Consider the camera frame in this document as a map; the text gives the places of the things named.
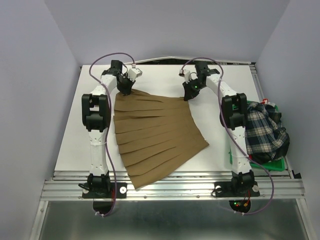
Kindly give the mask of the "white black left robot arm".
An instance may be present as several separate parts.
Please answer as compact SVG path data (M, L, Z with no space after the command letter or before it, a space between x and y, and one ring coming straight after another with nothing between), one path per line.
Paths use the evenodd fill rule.
M110 179L107 165L107 134L110 129L112 104L110 92L127 84L123 75L125 65L112 60L110 68L103 71L98 85L81 97L82 124L85 126L90 143L90 170L87 182L80 184L83 198L107 198L114 200L116 184Z

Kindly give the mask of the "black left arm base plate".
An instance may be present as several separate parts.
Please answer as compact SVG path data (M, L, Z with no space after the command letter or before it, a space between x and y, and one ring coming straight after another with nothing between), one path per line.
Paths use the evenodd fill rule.
M90 189L87 183L79 183L78 186L82 189L83 199L113 199L116 194L116 199L125 199L127 197L127 183L111 182L110 190L108 189Z

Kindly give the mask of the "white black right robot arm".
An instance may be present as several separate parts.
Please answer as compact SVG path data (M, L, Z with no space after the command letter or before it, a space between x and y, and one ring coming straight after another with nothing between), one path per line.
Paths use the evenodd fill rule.
M184 66L179 76L184 78L184 100L194 99L203 88L209 88L218 98L219 119L228 134L232 157L231 180L214 184L212 196L216 198L259 197L260 191L255 181L247 152L245 133L248 120L247 96L238 93L223 81L224 70L210 69L201 61L195 64L196 78Z

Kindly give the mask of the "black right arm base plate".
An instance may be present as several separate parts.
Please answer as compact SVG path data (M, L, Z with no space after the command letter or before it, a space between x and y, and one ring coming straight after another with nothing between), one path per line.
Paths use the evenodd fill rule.
M231 181L217 181L214 183L211 196L215 198L240 198L248 195L259 197L260 191L254 191L254 186L258 186L257 182L254 182L254 185L234 186Z

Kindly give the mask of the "brown pleated skirt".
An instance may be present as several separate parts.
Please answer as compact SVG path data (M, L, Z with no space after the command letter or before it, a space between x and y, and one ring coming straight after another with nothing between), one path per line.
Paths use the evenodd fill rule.
M135 189L167 177L209 146L183 97L137 89L118 93L113 120L118 151Z

